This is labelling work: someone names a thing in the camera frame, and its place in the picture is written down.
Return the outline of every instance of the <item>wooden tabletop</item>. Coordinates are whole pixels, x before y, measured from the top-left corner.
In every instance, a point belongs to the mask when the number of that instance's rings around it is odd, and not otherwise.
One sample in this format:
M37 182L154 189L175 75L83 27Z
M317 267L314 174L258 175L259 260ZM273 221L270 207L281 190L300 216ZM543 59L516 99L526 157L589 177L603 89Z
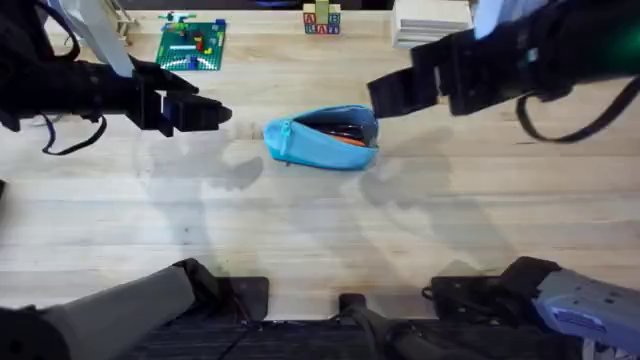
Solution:
M158 14L134 12L134 56L154 60ZM218 132L167 139L110 116L95 146L59 158L40 152L38 119L1 130L0 305L66 302L191 256L215 274L268 277L271 319L327 317L343 292L388 316L424 316L432 276L496 274L521 255L640 288L638 102L571 146L532 142L509 102L381 121L366 171L270 158L268 121L367 104L368 81L408 65L388 15L345 12L333 37L304 35L298 12L198 13L229 22L222 70L181 74L233 109ZM548 134L577 129L624 83L534 103L532 116ZM95 130L74 117L57 128L59 148Z

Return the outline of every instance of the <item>toy block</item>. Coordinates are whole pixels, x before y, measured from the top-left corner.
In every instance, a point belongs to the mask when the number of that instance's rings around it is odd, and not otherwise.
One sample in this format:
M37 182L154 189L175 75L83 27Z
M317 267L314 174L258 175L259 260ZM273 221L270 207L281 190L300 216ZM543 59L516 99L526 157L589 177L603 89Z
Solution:
M329 13L329 25L340 25L340 13Z
M309 25L309 24L315 24L316 23L316 14L315 13L304 13L304 23Z
M316 0L316 24L329 23L329 0Z
M340 14L340 4L329 4L329 14Z
M302 5L302 12L303 13L316 13L316 4L313 3L305 3Z
M328 30L328 33L331 35L338 35L340 34L340 25L329 25L327 30Z

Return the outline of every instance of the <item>stack of paper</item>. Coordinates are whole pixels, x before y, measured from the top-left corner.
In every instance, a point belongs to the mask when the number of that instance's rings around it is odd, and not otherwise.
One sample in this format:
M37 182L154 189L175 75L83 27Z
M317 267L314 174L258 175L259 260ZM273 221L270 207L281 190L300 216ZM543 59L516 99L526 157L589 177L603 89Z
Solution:
M467 1L396 0L391 12L394 47L414 47L438 41L472 26Z

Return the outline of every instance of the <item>black cable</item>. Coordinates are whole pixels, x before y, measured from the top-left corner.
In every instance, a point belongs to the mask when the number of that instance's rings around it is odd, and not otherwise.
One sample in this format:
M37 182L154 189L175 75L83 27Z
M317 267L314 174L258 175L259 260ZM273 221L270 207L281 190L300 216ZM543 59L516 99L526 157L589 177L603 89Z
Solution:
M529 118L529 114L527 113L527 100L531 96L535 96L535 93L525 95L518 99L518 103L516 105L516 114L518 115L518 120L520 120L522 129L524 129L524 131L532 138L542 142L572 144L590 138L591 136L604 130L607 126L611 125L611 123L613 123L613 121L617 119L618 116L620 116L620 114L627 108L627 106L631 104L631 102L636 98L639 92L640 76L631 80L631 82L627 84L627 86L625 86L622 92L620 92L620 94L618 94L618 96L616 96L616 98L611 102L611 105L609 105L609 107L607 107L607 109L597 119L574 133L558 138L546 137L540 134L535 126L533 126L533 123Z
M35 1L35 6L38 6L39 8L44 10L44 12L46 12L49 16L51 16L53 20L55 20L58 23L58 25L60 25L60 27L62 27L64 31L67 32L67 35L71 38L71 42L73 42L73 47L71 48L71 50L69 50L69 52L64 55L56 56L56 59L69 61L69 62L74 61L78 57L78 55L80 55L80 44L78 43L78 39L76 38L76 35L73 33L73 31L71 31L71 28L66 23L62 15L60 15L60 13L58 13L51 6L45 3L42 3L40 1Z
M47 154L47 155L55 155L55 156L64 156L64 155L69 155L71 153L74 153L80 149L84 149L89 145L94 144L96 141L98 141L98 139L100 139L100 137L102 137L102 135L104 134L105 130L107 129L107 119L104 117L104 115L100 116L100 119L102 120L100 123L100 126L98 127L98 130L96 130L96 132L91 135L90 138L88 138L87 140L80 142L78 144L75 144L73 146L70 146L64 150L58 151L58 152L51 152L51 147L53 146L53 144L56 142L56 129L53 126L53 122L51 121L51 119L49 119L49 117L45 114L42 114L42 116L44 117L44 121L47 124L47 129L49 130L49 141L47 142L47 144L44 146L44 148L42 148L42 152Z
M231 298L232 298L233 303L235 304L236 308L242 314L242 317L245 319L247 328L245 329L245 331L240 333L240 335L238 335L238 337L235 338L226 347L226 349L224 349L224 351L220 353L220 355L218 355L217 360L223 360L227 355L229 355L229 353L231 351L233 351L233 349L235 349L235 347L240 343L240 341L242 341L242 339L244 339L251 332L253 332L255 330L259 330L262 327L259 323L258 324L254 324L253 323L253 321L251 320L251 317L249 317L249 313L248 313L246 307L244 306L244 304L238 298L238 295L233 293L233 294L231 294Z
M413 329L415 329L420 334L420 337L425 339L425 341L429 341L428 339L429 337L431 337L431 339L437 339L438 342L441 342L443 344L448 344L452 349L459 349L462 351L477 353L487 359L494 358L494 356L490 352L487 352L486 349L478 348L476 346L472 346L465 342L457 341L458 339L453 336L447 336L445 338L442 334L429 328L429 326L418 324L413 320L407 320L407 323L411 325Z
M233 351L233 349L240 343L240 341L242 341L242 339L244 339L247 335L249 335L249 333L251 333L252 331L258 330L260 328L260 325L257 326L251 326L248 327L245 331L243 331L242 333L240 333L240 335L233 340L226 349L224 349L223 352L220 353L220 355L218 355L218 357L216 358L216 360L223 360L227 355L229 355L229 353L231 351Z
M369 346L369 350L371 350L371 354L373 355L373 359L377 360L379 357L380 348L378 347L378 342L376 341L373 325L371 325L371 323L367 321L366 317L360 317L357 309L351 307L348 307L341 313L331 317L329 321L339 321L342 317L348 317L352 319L356 324L360 325L360 327L362 327L362 329L364 330L367 345Z
M433 292L431 290L431 286L423 287L422 290L420 291L420 294L422 294L423 298L429 301L433 301Z

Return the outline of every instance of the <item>pencil case zipper pull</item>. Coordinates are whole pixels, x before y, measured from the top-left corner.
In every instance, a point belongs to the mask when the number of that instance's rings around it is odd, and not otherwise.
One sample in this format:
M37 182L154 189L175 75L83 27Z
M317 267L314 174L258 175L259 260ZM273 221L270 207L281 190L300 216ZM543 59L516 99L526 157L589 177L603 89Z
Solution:
M282 133L282 145L280 146L280 156L284 156L287 152L287 147L289 146L289 138L291 137L291 123L292 120L285 120L282 124L282 129L280 130Z

